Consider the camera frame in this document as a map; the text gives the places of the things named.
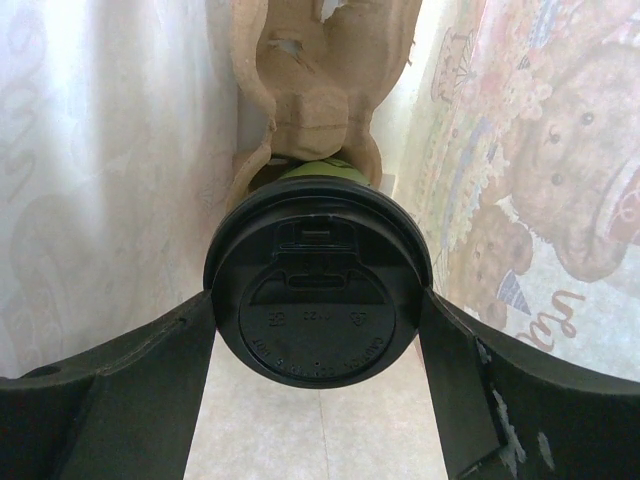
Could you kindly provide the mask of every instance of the white patterned fabric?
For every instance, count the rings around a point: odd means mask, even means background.
[[[0,2],[0,376],[201,288],[236,138],[222,0]]]

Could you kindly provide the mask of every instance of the black plastic arm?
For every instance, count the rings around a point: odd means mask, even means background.
[[[104,345],[0,378],[0,478],[183,478],[214,335],[205,291]]]
[[[640,478],[640,384],[540,352],[432,291],[419,334],[450,478]]]

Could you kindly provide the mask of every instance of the bolt hole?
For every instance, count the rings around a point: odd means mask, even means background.
[[[55,375],[56,373],[60,373],[60,367],[56,367],[55,365],[46,365],[44,367],[36,368],[35,370],[30,371],[22,378],[38,378],[38,377],[47,377],[49,375]]]

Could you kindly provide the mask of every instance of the floor tile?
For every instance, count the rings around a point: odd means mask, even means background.
[[[187,480],[327,480],[317,391],[251,371],[216,338]]]
[[[447,478],[413,344],[380,375],[320,397],[331,480]]]

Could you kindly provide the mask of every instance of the disposable coffee cup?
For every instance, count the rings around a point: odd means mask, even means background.
[[[346,162],[306,162],[244,199],[206,259],[217,327],[259,374],[335,388],[390,366],[415,338],[427,247],[411,217]]]

